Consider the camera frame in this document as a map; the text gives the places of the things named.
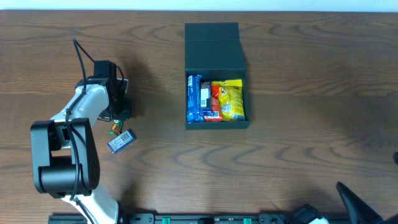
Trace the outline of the red green KitKat Milo bar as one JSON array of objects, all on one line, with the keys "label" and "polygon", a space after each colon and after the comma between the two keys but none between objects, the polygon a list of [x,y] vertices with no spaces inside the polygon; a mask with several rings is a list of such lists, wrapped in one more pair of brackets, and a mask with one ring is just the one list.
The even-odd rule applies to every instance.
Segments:
[{"label": "red green KitKat Milo bar", "polygon": [[122,133],[124,121],[120,119],[114,119],[112,123],[112,127],[109,131],[109,134],[119,136]]}]

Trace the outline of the small blue candy box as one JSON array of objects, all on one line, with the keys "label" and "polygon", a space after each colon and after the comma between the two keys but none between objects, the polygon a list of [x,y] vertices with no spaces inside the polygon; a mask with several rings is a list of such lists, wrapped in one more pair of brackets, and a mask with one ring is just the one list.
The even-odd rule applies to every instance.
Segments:
[{"label": "small blue candy box", "polygon": [[113,154],[117,154],[136,140],[134,133],[128,129],[107,143]]}]

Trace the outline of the blue biscuit bar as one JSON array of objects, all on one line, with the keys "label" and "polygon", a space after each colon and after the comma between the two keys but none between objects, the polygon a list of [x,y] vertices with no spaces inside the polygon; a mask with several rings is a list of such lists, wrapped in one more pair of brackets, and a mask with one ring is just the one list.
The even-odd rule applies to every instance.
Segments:
[{"label": "blue biscuit bar", "polygon": [[187,81],[187,122],[204,122],[200,106],[201,75],[190,75]]}]

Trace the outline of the dark blue chocolate bar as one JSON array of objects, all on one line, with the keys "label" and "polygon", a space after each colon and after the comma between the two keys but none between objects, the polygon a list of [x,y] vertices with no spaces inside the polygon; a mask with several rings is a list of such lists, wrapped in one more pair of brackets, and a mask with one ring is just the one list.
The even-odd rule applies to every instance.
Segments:
[{"label": "dark blue chocolate bar", "polygon": [[203,116],[211,113],[211,82],[201,82],[200,110]]}]

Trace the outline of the red snack packet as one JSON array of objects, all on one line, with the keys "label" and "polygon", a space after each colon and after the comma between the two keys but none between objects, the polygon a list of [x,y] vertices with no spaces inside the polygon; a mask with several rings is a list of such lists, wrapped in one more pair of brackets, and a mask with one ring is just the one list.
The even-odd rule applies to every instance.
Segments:
[{"label": "red snack packet", "polygon": [[219,103],[220,86],[211,84],[211,112],[203,115],[205,122],[224,121]]}]

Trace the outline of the black gift box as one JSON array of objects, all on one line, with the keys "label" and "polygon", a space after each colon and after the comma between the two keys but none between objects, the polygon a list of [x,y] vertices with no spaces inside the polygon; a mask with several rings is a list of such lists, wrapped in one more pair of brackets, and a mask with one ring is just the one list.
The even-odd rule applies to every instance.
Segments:
[{"label": "black gift box", "polygon": [[185,78],[204,81],[241,79],[245,120],[185,123],[185,129],[246,129],[251,124],[246,56],[237,22],[185,24]]}]

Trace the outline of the yellow snack packet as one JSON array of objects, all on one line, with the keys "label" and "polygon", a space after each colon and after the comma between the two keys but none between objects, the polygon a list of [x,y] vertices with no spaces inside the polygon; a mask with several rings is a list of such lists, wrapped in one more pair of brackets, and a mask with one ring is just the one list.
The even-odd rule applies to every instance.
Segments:
[{"label": "yellow snack packet", "polygon": [[244,121],[243,81],[241,79],[214,81],[211,93],[218,100],[224,121]]}]

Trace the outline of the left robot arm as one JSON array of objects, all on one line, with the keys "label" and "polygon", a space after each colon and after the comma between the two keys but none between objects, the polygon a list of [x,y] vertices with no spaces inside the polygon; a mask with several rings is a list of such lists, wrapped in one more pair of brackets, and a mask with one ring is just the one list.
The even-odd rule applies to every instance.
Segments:
[{"label": "left robot arm", "polygon": [[30,127],[34,186],[74,206],[88,223],[126,223],[119,203],[100,184],[92,129],[97,120],[125,121],[131,113],[129,82],[119,66],[96,60],[94,74],[80,80],[61,112]]}]

